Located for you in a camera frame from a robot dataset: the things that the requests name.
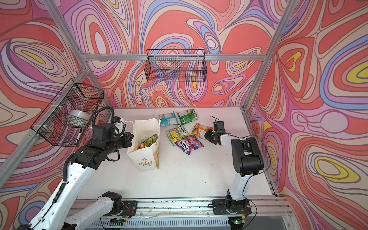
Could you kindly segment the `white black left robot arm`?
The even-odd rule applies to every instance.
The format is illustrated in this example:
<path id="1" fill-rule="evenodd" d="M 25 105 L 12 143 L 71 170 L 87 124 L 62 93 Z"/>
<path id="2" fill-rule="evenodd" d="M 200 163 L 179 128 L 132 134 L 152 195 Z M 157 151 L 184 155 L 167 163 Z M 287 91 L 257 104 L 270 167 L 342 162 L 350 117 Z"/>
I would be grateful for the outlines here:
<path id="1" fill-rule="evenodd" d="M 110 106 L 102 107 L 96 113 L 104 110 L 111 112 L 110 122 L 96 124 L 97 117 L 93 117 L 92 138 L 66 159 L 62 180 L 56 190 L 30 223 L 20 225 L 19 230 L 85 230 L 106 214 L 117 216 L 122 213 L 125 206 L 121 195 L 108 191 L 84 210 L 68 216 L 82 188 L 101 163 L 112 162 L 111 153 L 119 154 L 120 149 L 132 146 L 134 135 L 125 131 L 125 123 L 115 116 Z"/>

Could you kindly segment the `orange Fox's candy packet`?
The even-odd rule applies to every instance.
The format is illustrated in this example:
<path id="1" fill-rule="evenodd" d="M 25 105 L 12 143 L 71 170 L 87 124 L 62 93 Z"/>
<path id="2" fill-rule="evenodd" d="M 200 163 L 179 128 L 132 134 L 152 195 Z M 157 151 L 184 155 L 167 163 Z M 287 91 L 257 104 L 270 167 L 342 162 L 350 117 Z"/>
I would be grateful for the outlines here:
<path id="1" fill-rule="evenodd" d="M 139 145 L 138 149 L 143 149 L 145 147 L 146 147 L 146 145 L 144 143 L 142 143 L 142 144 Z"/>

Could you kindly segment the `white paper gift bag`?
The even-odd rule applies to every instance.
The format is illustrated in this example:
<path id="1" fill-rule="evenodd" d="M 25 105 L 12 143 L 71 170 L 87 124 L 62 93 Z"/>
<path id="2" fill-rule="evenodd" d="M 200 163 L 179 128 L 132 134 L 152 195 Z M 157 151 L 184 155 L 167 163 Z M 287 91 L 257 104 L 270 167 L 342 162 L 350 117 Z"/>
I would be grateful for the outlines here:
<path id="1" fill-rule="evenodd" d="M 160 122 L 152 118 L 135 120 L 132 146 L 127 149 L 128 157 L 141 172 L 159 168 Z"/>

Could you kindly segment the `orange white snack packet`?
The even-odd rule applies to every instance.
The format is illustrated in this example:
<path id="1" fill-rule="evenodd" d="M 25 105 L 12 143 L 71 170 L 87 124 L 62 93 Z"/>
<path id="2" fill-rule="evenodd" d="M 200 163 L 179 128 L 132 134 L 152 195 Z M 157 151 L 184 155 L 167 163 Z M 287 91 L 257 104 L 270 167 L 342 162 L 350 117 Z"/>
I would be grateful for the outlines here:
<path id="1" fill-rule="evenodd" d="M 196 123 L 193 130 L 192 130 L 192 132 L 191 132 L 191 135 L 195 135 L 200 139 L 206 140 L 205 134 L 210 129 L 213 129 L 213 127 L 204 126 L 204 125 L 201 125 L 199 123 Z"/>

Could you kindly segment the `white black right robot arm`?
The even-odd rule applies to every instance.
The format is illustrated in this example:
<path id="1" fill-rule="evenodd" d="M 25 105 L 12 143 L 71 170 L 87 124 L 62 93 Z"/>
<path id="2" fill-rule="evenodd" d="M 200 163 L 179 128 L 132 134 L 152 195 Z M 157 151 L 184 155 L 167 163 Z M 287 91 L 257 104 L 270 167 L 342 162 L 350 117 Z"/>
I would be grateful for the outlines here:
<path id="1" fill-rule="evenodd" d="M 256 138 L 251 136 L 240 138 L 228 134 L 223 121 L 213 122 L 213 128 L 206 132 L 205 138 L 212 144 L 231 148 L 232 163 L 236 172 L 225 198 L 212 200 L 209 207 L 213 209 L 215 215 L 250 215 L 252 213 L 250 200 L 245 194 L 253 177 L 265 166 Z"/>

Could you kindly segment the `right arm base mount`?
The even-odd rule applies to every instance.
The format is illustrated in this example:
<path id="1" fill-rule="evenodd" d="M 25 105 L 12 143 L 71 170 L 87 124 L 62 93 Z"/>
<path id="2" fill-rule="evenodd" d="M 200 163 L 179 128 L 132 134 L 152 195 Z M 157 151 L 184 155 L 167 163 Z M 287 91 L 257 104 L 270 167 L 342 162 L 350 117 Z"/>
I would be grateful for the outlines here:
<path id="1" fill-rule="evenodd" d="M 208 207 L 213 209 L 214 215 L 245 215 L 252 214 L 251 206 L 247 199 L 213 199 Z"/>

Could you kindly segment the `purple Fox's candy packet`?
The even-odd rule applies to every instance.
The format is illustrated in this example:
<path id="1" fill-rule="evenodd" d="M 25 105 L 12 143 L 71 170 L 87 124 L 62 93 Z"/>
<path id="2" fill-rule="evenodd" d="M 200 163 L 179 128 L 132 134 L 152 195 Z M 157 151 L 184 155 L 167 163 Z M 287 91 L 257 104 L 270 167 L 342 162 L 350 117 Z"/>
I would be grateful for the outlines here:
<path id="1" fill-rule="evenodd" d="M 195 135 L 183 138 L 175 144 L 187 155 L 190 155 L 193 151 L 204 147 Z"/>

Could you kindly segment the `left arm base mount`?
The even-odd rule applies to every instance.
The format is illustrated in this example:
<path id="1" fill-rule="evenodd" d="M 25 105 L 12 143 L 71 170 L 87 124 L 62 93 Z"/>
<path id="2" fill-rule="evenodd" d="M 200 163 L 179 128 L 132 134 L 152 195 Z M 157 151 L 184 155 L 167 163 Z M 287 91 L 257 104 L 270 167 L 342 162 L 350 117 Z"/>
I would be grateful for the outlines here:
<path id="1" fill-rule="evenodd" d="M 123 200 L 121 203 L 121 205 L 114 205 L 113 210 L 103 215 L 103 217 L 131 218 L 136 215 L 138 206 L 137 200 Z"/>

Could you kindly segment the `green yellow Fox's candy packet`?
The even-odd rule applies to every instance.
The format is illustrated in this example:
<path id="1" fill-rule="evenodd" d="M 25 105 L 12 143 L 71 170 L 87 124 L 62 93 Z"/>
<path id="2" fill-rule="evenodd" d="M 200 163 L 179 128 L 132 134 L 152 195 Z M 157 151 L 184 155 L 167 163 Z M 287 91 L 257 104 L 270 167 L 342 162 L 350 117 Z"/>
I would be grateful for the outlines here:
<path id="1" fill-rule="evenodd" d="M 154 134 L 151 137 L 149 137 L 147 140 L 143 141 L 142 143 L 144 143 L 146 145 L 146 147 L 150 147 L 152 144 L 154 144 L 158 139 L 158 135 Z"/>

